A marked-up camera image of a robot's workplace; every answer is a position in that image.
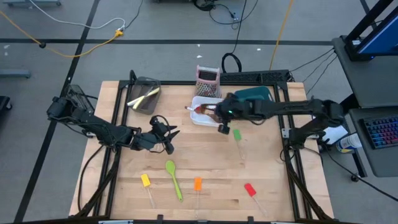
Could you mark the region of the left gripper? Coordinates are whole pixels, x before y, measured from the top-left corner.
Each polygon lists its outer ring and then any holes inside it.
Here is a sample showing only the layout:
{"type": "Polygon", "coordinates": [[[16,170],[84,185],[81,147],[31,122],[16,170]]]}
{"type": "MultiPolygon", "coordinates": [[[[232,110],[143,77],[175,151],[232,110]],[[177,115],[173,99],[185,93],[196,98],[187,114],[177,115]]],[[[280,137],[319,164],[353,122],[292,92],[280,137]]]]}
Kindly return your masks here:
{"type": "MultiPolygon", "coordinates": [[[[136,134],[134,136],[134,150],[165,151],[165,134],[170,133],[175,128],[177,128],[177,126],[166,125],[165,131],[136,134]]],[[[167,140],[171,142],[179,132],[180,131],[170,133],[167,136],[167,140]]]]}

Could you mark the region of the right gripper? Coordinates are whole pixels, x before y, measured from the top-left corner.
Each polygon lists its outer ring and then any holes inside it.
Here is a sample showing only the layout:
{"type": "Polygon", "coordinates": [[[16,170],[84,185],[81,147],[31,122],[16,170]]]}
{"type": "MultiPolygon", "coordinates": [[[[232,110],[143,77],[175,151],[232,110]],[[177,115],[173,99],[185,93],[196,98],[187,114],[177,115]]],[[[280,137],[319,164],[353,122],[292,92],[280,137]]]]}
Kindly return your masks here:
{"type": "Polygon", "coordinates": [[[208,114],[216,123],[228,123],[232,120],[252,120],[252,100],[224,99],[217,104],[206,104],[205,108],[206,110],[216,110],[216,114],[208,114]]]}

